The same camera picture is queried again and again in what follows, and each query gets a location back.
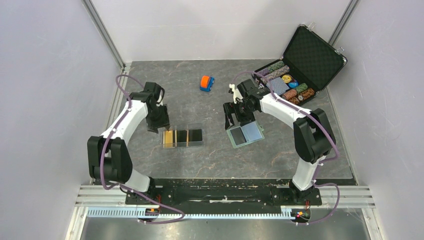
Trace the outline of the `green card holder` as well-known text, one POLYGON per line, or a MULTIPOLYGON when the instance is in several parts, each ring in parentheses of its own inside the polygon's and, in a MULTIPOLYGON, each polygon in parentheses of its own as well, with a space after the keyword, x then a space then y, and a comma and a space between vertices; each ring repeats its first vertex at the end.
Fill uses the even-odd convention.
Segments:
POLYGON ((259 125, 256 121, 250 122, 250 123, 248 123, 244 126, 240 126, 240 125, 232 126, 228 130, 226 130, 227 135, 229 137, 229 140, 231 142, 231 145, 234 149, 237 149, 237 148, 252 144, 254 142, 263 140, 265 138, 263 131, 264 131, 264 128, 261 125, 259 125), (233 129, 233 128, 241 128, 241 130, 243 131, 243 134, 245 136, 246 143, 241 144, 239 146, 235 146, 233 139, 230 135, 230 130, 233 129))

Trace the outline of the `black credit card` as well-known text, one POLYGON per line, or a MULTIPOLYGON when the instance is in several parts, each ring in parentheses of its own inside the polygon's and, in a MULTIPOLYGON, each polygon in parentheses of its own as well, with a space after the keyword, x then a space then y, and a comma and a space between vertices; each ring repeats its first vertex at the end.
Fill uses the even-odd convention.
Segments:
POLYGON ((240 127, 230 129, 229 132, 235 146, 239 146, 247 142, 244 133, 240 127))

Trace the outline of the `clear tray with cards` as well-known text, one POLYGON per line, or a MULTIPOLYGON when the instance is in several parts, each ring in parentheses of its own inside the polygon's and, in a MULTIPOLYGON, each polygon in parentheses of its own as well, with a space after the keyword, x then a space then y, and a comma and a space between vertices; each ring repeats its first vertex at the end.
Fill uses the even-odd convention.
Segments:
POLYGON ((205 141, 203 127, 197 123, 170 126, 161 136, 164 149, 200 147, 205 141))

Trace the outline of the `blue orange card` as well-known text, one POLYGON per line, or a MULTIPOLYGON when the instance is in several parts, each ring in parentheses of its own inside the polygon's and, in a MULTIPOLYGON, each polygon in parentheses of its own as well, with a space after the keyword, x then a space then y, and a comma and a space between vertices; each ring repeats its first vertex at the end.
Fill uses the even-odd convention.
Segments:
POLYGON ((199 89, 203 92, 210 92, 212 90, 214 82, 214 77, 204 75, 200 80, 199 89))

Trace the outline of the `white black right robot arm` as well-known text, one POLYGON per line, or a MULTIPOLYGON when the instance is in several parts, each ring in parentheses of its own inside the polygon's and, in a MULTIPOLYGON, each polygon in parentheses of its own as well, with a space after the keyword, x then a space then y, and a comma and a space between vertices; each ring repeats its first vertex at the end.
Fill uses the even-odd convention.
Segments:
POLYGON ((226 130, 236 123, 245 126, 254 122, 256 111, 277 118, 293 130, 299 163, 288 196, 293 203, 302 204, 309 198, 308 189, 315 183, 318 165, 336 148, 326 113, 297 106, 268 88, 258 88, 251 79, 238 85, 231 83, 228 88, 233 100, 223 104, 226 130))

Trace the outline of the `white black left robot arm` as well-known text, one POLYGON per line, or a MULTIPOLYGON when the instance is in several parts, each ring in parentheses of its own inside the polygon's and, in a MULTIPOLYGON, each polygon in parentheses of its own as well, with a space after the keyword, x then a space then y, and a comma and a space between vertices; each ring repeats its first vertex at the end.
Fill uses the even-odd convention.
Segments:
POLYGON ((165 90, 155 82, 147 82, 141 92, 132 92, 118 118, 99 136, 87 141, 88 171, 91 178, 104 181, 110 188, 123 184, 135 191, 145 204, 153 203, 157 190, 153 179, 133 168, 127 147, 139 124, 145 120, 149 132, 170 128, 168 108, 163 104, 165 90))

